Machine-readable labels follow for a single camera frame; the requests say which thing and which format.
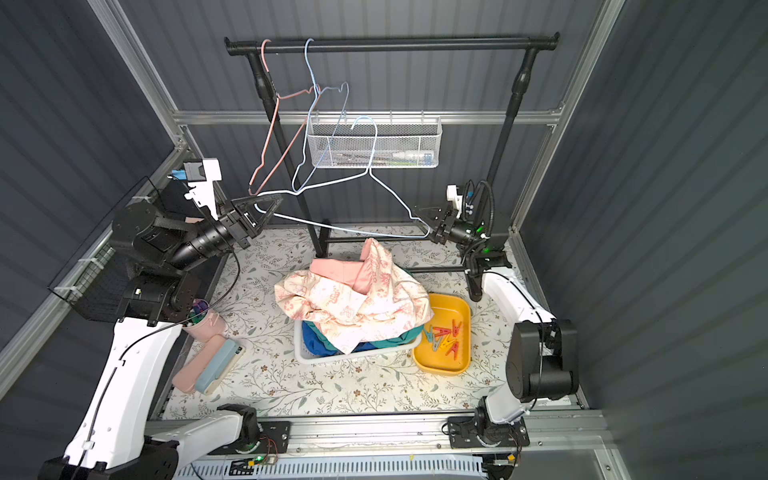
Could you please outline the pink floral garment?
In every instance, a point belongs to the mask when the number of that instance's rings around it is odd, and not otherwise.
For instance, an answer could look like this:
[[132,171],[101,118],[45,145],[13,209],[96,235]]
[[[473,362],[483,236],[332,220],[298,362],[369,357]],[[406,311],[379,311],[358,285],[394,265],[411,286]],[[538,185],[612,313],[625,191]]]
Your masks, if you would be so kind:
[[308,270],[280,280],[274,293],[289,318],[314,324],[343,354],[360,343],[399,337],[433,317],[426,289],[373,238],[359,261],[316,259]]

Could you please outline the green jacket orange letter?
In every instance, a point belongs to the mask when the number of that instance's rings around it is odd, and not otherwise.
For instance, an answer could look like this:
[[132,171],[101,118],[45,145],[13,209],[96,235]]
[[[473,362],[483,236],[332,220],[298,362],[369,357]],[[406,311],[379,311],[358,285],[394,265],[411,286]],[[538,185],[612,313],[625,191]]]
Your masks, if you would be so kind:
[[415,338],[417,338],[419,336],[419,334],[423,332],[423,330],[424,330],[423,326],[418,326],[418,327],[415,327],[415,328],[413,328],[411,330],[408,330],[408,331],[404,332],[403,334],[401,334],[398,337],[394,337],[394,338],[390,338],[390,339],[386,339],[386,340],[362,342],[362,343],[359,343],[353,349],[353,353],[354,352],[367,351],[367,350],[373,350],[373,349],[381,349],[381,348],[387,348],[387,347],[394,347],[394,346],[399,346],[399,345],[402,345],[402,344],[405,344],[405,343],[409,343],[409,342],[413,341]]

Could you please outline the yellow clothespin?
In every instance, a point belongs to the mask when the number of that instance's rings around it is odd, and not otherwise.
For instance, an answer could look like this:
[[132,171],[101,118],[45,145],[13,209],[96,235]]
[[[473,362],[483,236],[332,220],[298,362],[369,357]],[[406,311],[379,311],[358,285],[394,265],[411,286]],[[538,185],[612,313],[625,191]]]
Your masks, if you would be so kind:
[[438,351],[450,351],[456,342],[457,339],[454,337],[442,337],[438,345]]

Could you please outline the blue red white jacket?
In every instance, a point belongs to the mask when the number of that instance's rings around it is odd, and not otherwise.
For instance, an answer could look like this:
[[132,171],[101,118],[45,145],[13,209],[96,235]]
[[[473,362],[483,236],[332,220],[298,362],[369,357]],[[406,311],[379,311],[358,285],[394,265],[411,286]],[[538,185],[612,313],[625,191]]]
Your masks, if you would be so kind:
[[296,332],[300,358],[317,360],[342,355],[342,352],[323,337],[311,322],[298,323]]

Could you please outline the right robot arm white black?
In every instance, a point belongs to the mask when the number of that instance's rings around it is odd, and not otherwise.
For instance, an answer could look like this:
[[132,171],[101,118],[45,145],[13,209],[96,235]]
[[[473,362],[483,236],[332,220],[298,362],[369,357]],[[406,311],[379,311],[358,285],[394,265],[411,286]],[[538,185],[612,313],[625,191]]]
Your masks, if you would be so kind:
[[488,296],[512,323],[505,363],[505,382],[481,397],[471,419],[449,419],[447,431],[454,448],[477,445],[524,445],[523,417],[540,400],[559,400],[579,389],[577,330],[573,322],[557,319],[513,278],[502,246],[488,233],[488,221],[466,221],[448,203],[417,209],[426,238],[451,242],[460,253],[452,267],[413,268],[413,273],[461,271],[470,299]]

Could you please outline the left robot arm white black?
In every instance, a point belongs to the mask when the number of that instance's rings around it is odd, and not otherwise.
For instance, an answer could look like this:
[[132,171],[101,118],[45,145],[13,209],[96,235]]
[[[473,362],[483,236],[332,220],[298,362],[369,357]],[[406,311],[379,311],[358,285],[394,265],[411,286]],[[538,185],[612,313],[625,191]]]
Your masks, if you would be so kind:
[[235,247],[247,248],[282,202],[279,194],[225,202],[225,211],[188,223],[148,200],[112,222],[111,247],[137,265],[117,306],[109,356],[83,421],[62,456],[45,461],[41,479],[170,479],[224,446],[256,447],[255,410],[226,404],[178,433],[145,433],[151,400],[200,280],[192,271]]

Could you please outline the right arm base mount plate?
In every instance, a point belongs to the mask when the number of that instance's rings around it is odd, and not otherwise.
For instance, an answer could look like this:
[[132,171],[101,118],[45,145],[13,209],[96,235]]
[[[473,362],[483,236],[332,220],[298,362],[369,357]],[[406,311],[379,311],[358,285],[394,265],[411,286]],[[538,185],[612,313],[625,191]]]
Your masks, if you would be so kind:
[[482,423],[474,416],[450,416],[441,426],[452,449],[508,448],[530,445],[523,421],[513,424]]

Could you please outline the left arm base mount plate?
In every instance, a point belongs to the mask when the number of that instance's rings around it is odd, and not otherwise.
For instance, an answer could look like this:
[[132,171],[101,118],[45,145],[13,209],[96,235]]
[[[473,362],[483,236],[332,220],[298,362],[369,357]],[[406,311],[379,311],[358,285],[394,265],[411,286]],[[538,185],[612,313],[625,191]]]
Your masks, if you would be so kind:
[[260,421],[258,432],[252,436],[241,437],[233,443],[218,447],[210,455],[282,455],[287,452],[292,423],[289,421]]

